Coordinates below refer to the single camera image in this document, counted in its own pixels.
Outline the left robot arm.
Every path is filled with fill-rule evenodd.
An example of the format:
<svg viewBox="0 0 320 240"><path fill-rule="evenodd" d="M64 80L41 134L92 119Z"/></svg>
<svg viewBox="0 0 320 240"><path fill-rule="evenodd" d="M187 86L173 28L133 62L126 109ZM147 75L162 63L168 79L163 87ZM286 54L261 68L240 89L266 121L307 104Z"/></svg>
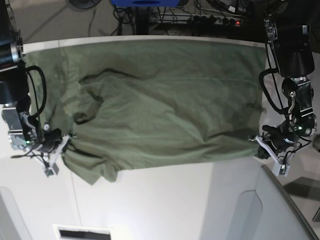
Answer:
<svg viewBox="0 0 320 240"><path fill-rule="evenodd" d="M259 74L259 83L271 107L285 117L277 127L263 125L260 146L263 157L278 156L306 141L316 130L312 107L314 90L308 75L315 70L310 44L311 26L320 17L318 0L273 0L264 12L264 28L275 67ZM282 92L288 106L276 107L266 88L264 78L279 74Z"/></svg>

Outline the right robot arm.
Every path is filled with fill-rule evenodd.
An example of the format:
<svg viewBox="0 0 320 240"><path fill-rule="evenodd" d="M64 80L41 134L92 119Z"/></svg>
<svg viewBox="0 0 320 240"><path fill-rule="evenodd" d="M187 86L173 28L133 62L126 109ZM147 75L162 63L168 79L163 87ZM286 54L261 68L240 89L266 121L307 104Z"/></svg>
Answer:
<svg viewBox="0 0 320 240"><path fill-rule="evenodd" d="M8 140L15 150L26 151L44 164L56 161L72 134L63 135L59 128L42 125L40 115L47 103L47 83L44 72L36 65L26 66L20 32L9 15L9 1L0 2L0 103L1 116L8 126ZM31 72L36 71L42 83L42 102L36 102L36 112L30 113L29 84L34 84Z"/></svg>

